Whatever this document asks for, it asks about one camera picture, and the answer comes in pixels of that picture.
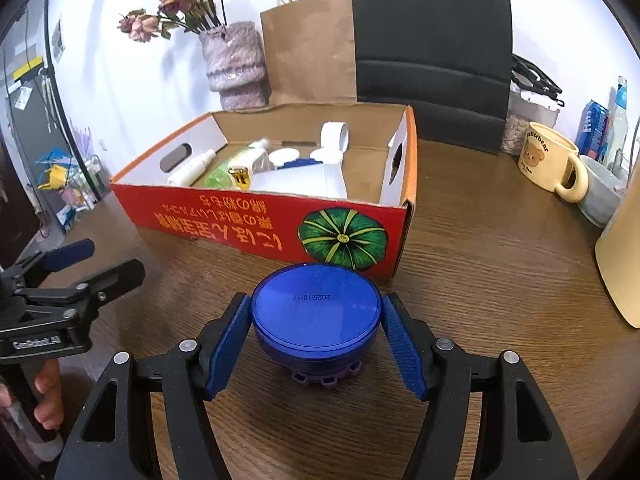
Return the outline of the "person's left hand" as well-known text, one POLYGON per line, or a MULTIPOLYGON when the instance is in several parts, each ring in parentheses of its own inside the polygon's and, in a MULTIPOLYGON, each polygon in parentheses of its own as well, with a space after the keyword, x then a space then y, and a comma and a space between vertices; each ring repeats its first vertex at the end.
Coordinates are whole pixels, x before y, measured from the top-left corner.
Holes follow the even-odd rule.
POLYGON ((41 396, 39 404, 34 409, 36 421, 45 430, 58 430, 64 419, 61 372, 58 359, 50 359, 44 362, 41 370, 35 376, 34 386, 41 396))

